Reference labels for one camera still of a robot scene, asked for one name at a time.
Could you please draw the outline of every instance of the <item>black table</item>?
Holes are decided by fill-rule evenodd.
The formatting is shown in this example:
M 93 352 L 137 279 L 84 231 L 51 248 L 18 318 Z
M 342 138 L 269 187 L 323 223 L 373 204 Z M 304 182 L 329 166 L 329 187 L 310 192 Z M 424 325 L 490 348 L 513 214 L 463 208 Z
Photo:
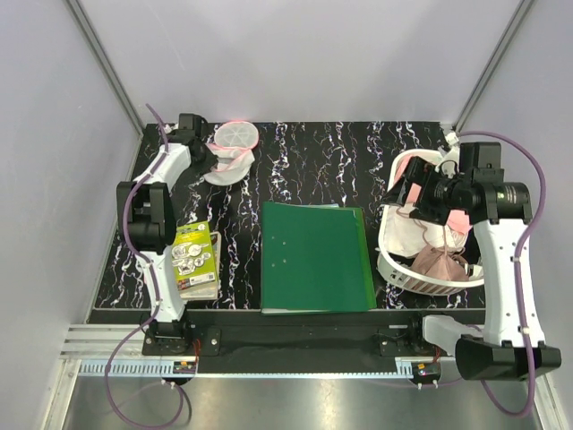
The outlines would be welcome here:
M 256 125 L 260 141 L 254 150 L 255 162 L 244 180 L 218 187 L 198 178 L 190 168 L 173 189 L 178 226 L 207 219 L 211 231 L 222 235 L 219 298 L 190 303 L 189 308 L 260 309 L 261 205 L 272 201 L 363 208 L 378 308 L 480 309 L 479 314 L 483 314 L 483 288 L 471 288 L 451 297 L 428 297 L 387 285 L 376 271 L 375 248 L 383 210 L 380 199 L 387 191 L 392 161 L 404 150 L 443 145 L 439 123 Z M 157 126 L 147 125 L 133 177 L 149 165 L 159 145 Z M 141 311 L 148 313 L 149 309 L 141 271 L 116 234 L 89 322 L 136 323 Z

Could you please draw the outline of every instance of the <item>white laundry basket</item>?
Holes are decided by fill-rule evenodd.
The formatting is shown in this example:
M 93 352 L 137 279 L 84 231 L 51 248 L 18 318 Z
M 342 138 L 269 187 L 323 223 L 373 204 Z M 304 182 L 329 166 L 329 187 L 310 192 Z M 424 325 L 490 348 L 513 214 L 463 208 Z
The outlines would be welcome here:
M 419 156 L 430 162 L 438 162 L 440 160 L 440 153 L 436 150 L 406 150 L 399 154 L 392 163 L 390 178 L 388 181 L 388 189 L 394 185 L 394 176 L 398 170 L 400 161 L 407 156 Z M 449 281 L 430 278 L 421 275 L 415 271 L 411 271 L 405 265 L 396 262 L 386 251 L 384 246 L 384 232 L 388 220 L 388 212 L 385 210 L 382 213 L 382 221 L 380 231 L 378 233 L 378 247 L 380 248 L 380 255 L 378 256 L 378 271 L 382 277 L 392 285 L 412 291 L 418 294 L 425 294 L 429 296 L 447 296 L 456 294 L 465 288 L 480 287 L 483 285 L 483 277 L 468 281 Z

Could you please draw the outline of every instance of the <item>gray wall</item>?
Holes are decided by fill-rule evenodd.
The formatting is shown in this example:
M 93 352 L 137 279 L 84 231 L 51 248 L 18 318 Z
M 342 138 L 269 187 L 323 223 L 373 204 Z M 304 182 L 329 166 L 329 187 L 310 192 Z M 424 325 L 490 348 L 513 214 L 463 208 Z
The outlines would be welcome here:
M 38 428 L 85 315 L 137 135 L 62 0 L 0 14 L 0 427 Z
M 570 1 L 537 2 L 465 128 L 504 133 L 525 145 L 544 167 L 548 201 L 532 237 L 531 264 L 547 342 L 563 354 L 563 367 L 553 380 L 568 407 L 573 405 L 572 16 Z M 527 183 L 537 199 L 538 180 L 527 161 L 504 149 L 502 162 L 509 178 Z
M 518 0 L 81 0 L 144 120 L 453 122 Z

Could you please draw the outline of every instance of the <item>green binder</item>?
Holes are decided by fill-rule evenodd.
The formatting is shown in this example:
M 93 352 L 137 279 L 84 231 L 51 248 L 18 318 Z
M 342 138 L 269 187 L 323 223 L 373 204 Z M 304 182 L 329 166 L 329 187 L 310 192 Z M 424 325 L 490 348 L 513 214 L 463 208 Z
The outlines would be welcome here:
M 374 307 L 361 209 L 263 203 L 264 314 Z

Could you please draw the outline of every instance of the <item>reflective metal surface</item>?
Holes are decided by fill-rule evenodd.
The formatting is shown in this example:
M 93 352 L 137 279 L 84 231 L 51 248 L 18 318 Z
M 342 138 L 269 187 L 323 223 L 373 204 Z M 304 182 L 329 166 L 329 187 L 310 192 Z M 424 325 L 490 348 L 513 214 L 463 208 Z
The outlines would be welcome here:
M 117 403 L 128 400 L 150 378 L 111 380 Z M 394 384 L 408 387 L 410 383 Z M 503 416 L 480 383 L 462 382 L 438 390 L 389 388 L 370 381 L 348 380 L 221 380 L 201 379 L 185 386 L 192 402 L 172 428 L 189 429 L 536 429 L 536 416 Z M 525 401 L 523 385 L 494 384 L 500 400 L 518 409 Z M 155 386 L 122 406 L 131 419 L 151 426 L 170 419 L 179 400 L 167 387 Z M 103 379 L 80 377 L 64 425 L 66 430 L 132 428 L 111 412 Z

